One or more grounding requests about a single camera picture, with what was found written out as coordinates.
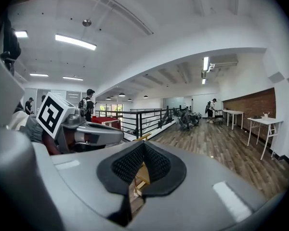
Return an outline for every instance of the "backpack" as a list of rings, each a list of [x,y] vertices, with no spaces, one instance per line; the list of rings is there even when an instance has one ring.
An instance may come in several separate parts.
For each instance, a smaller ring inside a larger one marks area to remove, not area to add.
[[[88,112],[88,110],[87,110],[87,100],[86,100],[86,98],[83,98],[83,99],[80,100],[80,102],[79,102],[79,104],[78,104],[78,108],[79,108],[79,109],[84,109],[85,113]]]
[[[211,101],[208,102],[207,106],[206,106],[206,112],[205,114],[208,112],[208,109],[210,108],[210,104],[211,104]]]

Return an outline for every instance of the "ceiling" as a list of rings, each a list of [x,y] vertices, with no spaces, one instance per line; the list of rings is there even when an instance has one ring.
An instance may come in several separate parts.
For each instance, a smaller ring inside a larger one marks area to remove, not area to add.
[[[29,35],[19,39],[22,53],[18,61],[27,73],[48,74],[50,82],[70,83],[73,80],[64,80],[62,76],[80,77],[84,84],[96,88],[106,81],[99,73],[109,71],[110,61],[133,41],[154,37],[162,26],[188,17],[226,11],[237,14],[237,0],[33,0],[11,7],[9,18],[16,30],[26,30]],[[249,13],[248,9],[240,11],[244,15]],[[90,19],[92,25],[84,27],[84,19]],[[55,34],[81,39],[97,48],[91,51],[57,42]],[[145,88],[184,82],[178,68],[186,72],[188,82],[196,81],[201,61],[169,66],[137,77],[132,83],[121,83],[111,91],[117,94],[123,90],[132,95]]]

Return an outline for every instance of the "fluorescent light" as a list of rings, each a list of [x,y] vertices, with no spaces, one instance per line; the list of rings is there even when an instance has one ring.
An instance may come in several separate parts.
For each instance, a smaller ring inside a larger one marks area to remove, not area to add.
[[[75,44],[75,45],[78,45],[78,46],[81,46],[81,47],[84,47],[84,48],[87,48],[87,49],[90,49],[90,50],[95,50],[95,48],[96,48],[96,45],[94,45],[94,44],[89,44],[89,43],[87,43],[85,41],[81,41],[81,40],[78,40],[78,39],[75,39],[75,38],[62,36],[62,35],[59,35],[59,34],[55,35],[55,40],[61,41],[61,42],[66,42],[66,43],[70,43],[70,44]]]
[[[40,77],[48,77],[48,75],[44,74],[30,74],[31,76],[40,76]]]
[[[18,38],[28,38],[27,31],[16,31],[15,34]]]
[[[63,79],[83,80],[83,79],[80,79],[80,78],[65,77],[65,76],[63,76]]]
[[[203,58],[203,70],[207,70],[208,69],[208,63],[209,63],[209,57],[205,57]]]

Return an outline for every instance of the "black pants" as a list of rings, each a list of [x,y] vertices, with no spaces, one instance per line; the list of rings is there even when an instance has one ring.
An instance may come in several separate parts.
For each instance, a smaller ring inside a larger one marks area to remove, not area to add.
[[[208,110],[208,117],[213,117],[213,111],[212,110]]]

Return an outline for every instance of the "white shirt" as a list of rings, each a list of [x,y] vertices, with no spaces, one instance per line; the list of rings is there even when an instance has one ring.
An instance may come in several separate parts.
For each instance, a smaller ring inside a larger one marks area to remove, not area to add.
[[[210,107],[209,107],[209,110],[212,110],[212,108],[214,108],[214,107],[215,107],[215,104],[214,104],[213,101],[211,101],[211,103],[210,103]]]

